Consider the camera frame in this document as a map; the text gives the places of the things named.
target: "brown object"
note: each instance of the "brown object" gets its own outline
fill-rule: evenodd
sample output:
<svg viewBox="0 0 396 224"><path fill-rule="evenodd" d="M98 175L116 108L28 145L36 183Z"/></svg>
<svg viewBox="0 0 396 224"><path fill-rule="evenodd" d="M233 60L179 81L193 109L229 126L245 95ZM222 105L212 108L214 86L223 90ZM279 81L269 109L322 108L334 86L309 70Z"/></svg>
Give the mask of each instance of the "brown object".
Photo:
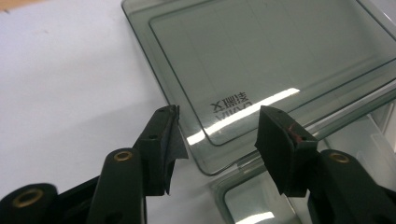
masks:
<svg viewBox="0 0 396 224"><path fill-rule="evenodd" d="M15 7L41 2L43 0L0 0L0 11L8 11Z"/></svg>

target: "white surface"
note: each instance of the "white surface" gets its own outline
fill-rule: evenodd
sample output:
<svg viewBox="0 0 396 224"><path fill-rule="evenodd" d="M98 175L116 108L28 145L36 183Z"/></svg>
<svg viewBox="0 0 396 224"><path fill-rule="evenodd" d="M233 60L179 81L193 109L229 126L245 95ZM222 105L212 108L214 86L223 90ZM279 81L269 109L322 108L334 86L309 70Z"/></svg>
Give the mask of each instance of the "white surface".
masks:
<svg viewBox="0 0 396 224"><path fill-rule="evenodd" d="M164 105L120 0L0 12L0 198L99 175ZM207 182L192 159L178 161L171 197L148 198L148 223L221 223Z"/></svg>

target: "container lid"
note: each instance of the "container lid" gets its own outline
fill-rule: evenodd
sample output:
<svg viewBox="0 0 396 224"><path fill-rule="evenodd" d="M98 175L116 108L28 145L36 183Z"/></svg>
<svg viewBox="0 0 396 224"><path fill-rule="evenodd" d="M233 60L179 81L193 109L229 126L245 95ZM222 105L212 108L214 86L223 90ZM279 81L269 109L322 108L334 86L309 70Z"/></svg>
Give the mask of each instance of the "container lid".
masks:
<svg viewBox="0 0 396 224"><path fill-rule="evenodd" d="M396 42L355 0L122 7L207 175L256 150L261 105L322 138L395 96Z"/></svg>

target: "brass screw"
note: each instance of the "brass screw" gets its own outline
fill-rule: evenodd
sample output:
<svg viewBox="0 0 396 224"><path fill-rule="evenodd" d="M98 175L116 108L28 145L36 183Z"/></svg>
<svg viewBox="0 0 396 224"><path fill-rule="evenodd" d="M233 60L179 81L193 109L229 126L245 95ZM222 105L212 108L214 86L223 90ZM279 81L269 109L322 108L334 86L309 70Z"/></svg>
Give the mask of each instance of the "brass screw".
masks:
<svg viewBox="0 0 396 224"><path fill-rule="evenodd" d="M13 201L12 205L17 208L23 208L36 203L43 197L44 192L42 189L28 189L22 194L18 195Z"/></svg>
<svg viewBox="0 0 396 224"><path fill-rule="evenodd" d="M349 158L347 156L337 152L331 153L329 157L334 161L338 161L341 163L349 163Z"/></svg>
<svg viewBox="0 0 396 224"><path fill-rule="evenodd" d="M133 154L129 151L121 151L119 153L117 153L116 155L114 155L114 160L115 161L128 161L129 159L131 159L133 156Z"/></svg>

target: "gray plastic lid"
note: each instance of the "gray plastic lid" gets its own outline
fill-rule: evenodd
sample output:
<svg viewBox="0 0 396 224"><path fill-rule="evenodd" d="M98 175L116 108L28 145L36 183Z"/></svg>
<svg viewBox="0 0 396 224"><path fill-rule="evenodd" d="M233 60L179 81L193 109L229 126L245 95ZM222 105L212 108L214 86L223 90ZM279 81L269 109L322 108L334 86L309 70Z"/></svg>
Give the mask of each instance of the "gray plastic lid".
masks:
<svg viewBox="0 0 396 224"><path fill-rule="evenodd" d="M289 112L320 139L396 95L396 43L354 0L122 7L207 175L255 152L261 105Z"/></svg>

